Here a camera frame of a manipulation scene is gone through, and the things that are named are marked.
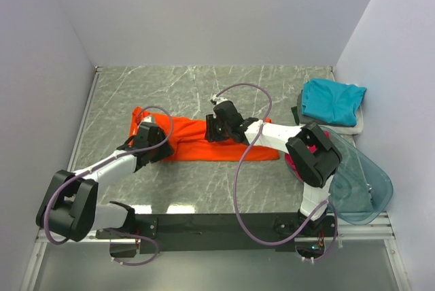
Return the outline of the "orange t shirt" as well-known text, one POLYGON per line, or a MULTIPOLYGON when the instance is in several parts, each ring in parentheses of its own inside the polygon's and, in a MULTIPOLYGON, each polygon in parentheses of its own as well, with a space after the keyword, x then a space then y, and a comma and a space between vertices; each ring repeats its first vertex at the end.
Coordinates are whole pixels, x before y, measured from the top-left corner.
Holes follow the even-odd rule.
MULTIPOLYGON (((140 107, 136 107, 132 112, 130 124, 130 136, 136 135, 139 122, 147 116, 153 116, 156 123, 163 128, 166 134, 169 133, 170 121, 165 114, 152 113, 149 111, 141 112, 140 107)), ((169 138, 169 143, 173 148, 173 155, 163 159, 164 162, 176 161, 220 161, 238 162, 242 157, 247 145, 235 143, 229 139, 222 142, 209 143, 205 139, 206 123, 204 120, 191 120, 185 117, 173 118, 173 134, 169 138)), ((279 160, 278 150, 262 146, 253 146, 245 157, 246 161, 267 161, 279 160)))

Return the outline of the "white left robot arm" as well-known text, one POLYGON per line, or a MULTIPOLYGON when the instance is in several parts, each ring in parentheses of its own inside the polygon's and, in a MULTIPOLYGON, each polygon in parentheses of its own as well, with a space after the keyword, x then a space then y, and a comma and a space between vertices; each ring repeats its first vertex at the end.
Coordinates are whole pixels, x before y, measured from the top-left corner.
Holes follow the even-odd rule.
POLYGON ((57 171, 37 212, 37 225, 55 245, 81 241, 90 231, 107 228, 121 238, 131 236, 136 229, 135 210, 119 202, 98 205, 99 192, 172 154, 164 130, 142 121, 137 133, 107 158, 76 172, 57 171))

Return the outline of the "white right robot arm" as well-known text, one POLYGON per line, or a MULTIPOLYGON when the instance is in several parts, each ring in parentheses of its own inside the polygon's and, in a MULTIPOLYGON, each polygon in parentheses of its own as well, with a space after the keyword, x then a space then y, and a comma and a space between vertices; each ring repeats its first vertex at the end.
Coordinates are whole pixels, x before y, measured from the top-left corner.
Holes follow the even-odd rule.
POLYGON ((213 113, 206 116, 207 141, 230 139, 246 145, 239 162, 247 159, 255 146, 290 156, 295 172, 304 183, 298 227, 304 235, 315 235, 322 228, 321 218, 328 206, 330 184, 343 159, 338 148, 316 123, 273 124, 265 119, 242 117, 234 103, 224 97, 213 97, 211 103, 213 113))

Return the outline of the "dark green folded t shirt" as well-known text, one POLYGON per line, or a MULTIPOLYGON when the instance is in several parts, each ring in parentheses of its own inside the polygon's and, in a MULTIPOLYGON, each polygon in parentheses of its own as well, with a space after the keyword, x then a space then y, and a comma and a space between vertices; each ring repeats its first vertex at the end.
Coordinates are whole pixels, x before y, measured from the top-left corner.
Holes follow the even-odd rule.
POLYGON ((296 123, 296 125, 300 124, 300 119, 299 119, 299 115, 298 115, 298 108, 296 106, 291 108, 292 110, 292 115, 294 117, 294 121, 296 123))

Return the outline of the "grey folded t shirt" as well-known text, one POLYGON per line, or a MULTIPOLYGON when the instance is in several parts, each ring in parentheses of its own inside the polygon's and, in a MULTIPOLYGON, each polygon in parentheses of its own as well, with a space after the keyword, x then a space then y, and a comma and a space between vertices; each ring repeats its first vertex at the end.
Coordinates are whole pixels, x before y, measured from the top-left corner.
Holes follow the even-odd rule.
POLYGON ((303 121, 305 117, 302 114, 302 93, 301 92, 297 97, 296 107, 297 107, 298 118, 300 119, 300 121, 303 121))

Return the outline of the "magenta t shirt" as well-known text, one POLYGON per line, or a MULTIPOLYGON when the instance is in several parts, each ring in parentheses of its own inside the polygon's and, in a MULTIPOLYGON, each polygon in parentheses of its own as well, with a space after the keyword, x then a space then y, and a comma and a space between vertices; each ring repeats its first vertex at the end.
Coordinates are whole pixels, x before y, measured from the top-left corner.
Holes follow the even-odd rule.
MULTIPOLYGON (((309 146, 309 151, 311 153, 314 153, 317 150, 316 146, 309 146)), ((302 180, 301 176, 299 175, 299 173, 296 170, 296 165, 294 164, 294 161, 292 160, 292 157, 289 154, 285 154, 284 156, 285 158, 285 162, 288 165, 288 167, 293 171, 293 173, 295 174, 295 176, 299 179, 302 180)))

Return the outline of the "teal folded t shirt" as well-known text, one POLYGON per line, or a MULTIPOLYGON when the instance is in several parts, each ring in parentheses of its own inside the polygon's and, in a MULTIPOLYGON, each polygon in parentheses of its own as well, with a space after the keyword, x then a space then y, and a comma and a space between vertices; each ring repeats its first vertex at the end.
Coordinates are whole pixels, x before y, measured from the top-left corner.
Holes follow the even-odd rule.
POLYGON ((355 84, 315 78, 303 86, 301 111, 304 116, 327 124, 355 126, 356 112, 366 91, 367 88, 355 84))

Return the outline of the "white folded t shirt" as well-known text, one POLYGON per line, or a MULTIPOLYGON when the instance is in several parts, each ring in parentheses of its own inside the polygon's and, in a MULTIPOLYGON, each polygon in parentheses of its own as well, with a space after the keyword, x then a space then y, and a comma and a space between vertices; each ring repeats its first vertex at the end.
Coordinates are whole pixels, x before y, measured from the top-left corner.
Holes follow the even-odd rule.
POLYGON ((358 135, 363 131, 363 128, 364 128, 364 121, 363 121, 361 107, 359 107, 355 113, 356 118, 357 118, 357 124, 355 126, 329 125, 329 124, 326 124, 325 122, 322 122, 321 120, 302 115, 302 112, 300 109, 297 109, 296 111, 298 114, 298 119, 300 121, 300 124, 308 124, 310 122, 315 122, 318 125, 320 125, 321 127, 330 129, 338 134, 358 135))

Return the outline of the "teal grey t shirt in bin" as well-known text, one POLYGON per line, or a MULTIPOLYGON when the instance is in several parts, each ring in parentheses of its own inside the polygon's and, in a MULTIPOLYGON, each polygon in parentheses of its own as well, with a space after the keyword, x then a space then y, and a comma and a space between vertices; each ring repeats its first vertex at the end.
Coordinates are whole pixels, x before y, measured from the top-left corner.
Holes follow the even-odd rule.
POLYGON ((330 201, 340 214, 370 213, 372 197, 362 172, 339 167, 330 185, 330 201))

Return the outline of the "blue transparent plastic bin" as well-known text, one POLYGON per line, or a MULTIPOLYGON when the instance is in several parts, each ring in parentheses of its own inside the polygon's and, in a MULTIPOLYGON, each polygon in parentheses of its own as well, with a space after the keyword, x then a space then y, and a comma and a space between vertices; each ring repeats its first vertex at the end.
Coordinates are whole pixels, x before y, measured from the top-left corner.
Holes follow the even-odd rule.
POLYGON ((349 136, 339 135, 324 127, 322 130, 343 156, 339 167, 360 170, 372 197, 373 210, 370 213, 340 214, 337 210, 338 217, 353 225, 370 224, 389 203, 394 191, 392 181, 380 167, 354 146, 349 136))

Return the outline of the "aluminium frame rail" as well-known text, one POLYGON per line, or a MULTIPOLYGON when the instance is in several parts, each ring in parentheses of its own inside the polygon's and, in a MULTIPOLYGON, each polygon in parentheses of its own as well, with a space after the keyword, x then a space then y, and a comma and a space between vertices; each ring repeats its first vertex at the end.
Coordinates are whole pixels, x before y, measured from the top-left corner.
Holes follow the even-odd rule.
POLYGON ((72 172, 75 169, 75 165, 76 165, 76 162, 77 162, 77 153, 80 150, 80 146, 81 146, 81 143, 82 143, 84 130, 85 130, 85 127, 86 127, 86 122, 87 122, 87 119, 88 119, 88 115, 89 115, 90 107, 91 107, 91 104, 92 104, 92 100, 94 98, 94 92, 95 92, 97 83, 99 81, 99 76, 100 76, 101 70, 102 70, 101 66, 96 66, 94 68, 94 76, 93 76, 93 79, 92 79, 92 84, 90 86, 90 90, 89 90, 89 93, 88 93, 88 96, 87 96, 87 99, 86 99, 86 103, 85 103, 85 107, 84 107, 84 111, 83 111, 83 114, 82 114, 82 119, 80 121, 79 129, 78 129, 78 132, 77 132, 77 135, 76 135, 76 138, 75 138, 75 142, 73 144, 73 149, 72 149, 72 152, 71 152, 71 155, 70 155, 70 158, 69 158, 69 162, 68 162, 68 165, 67 165, 67 168, 66 168, 66 170, 68 172, 72 172))

